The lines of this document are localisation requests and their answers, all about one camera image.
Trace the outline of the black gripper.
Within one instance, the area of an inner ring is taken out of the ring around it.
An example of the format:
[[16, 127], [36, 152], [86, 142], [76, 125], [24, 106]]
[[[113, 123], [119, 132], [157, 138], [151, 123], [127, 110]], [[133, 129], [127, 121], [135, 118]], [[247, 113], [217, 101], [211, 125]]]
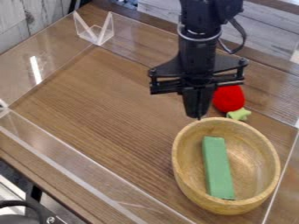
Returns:
[[222, 31], [206, 36], [179, 27], [178, 34], [178, 54], [149, 71], [150, 91], [153, 95], [181, 94], [186, 115], [201, 120], [210, 110], [215, 88], [243, 83], [249, 61], [217, 54]]

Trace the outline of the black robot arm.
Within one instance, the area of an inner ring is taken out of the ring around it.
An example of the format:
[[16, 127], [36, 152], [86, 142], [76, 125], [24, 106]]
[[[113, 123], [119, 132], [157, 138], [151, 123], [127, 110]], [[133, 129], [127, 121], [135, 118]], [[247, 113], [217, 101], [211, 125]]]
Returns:
[[149, 70], [150, 91], [154, 95], [177, 93], [182, 96], [186, 115], [206, 116], [218, 88], [241, 85], [245, 81], [246, 59], [237, 59], [238, 48], [221, 41], [222, 26], [231, 24], [246, 36], [235, 16], [243, 11], [243, 0], [181, 0], [178, 23], [179, 50], [175, 57]]

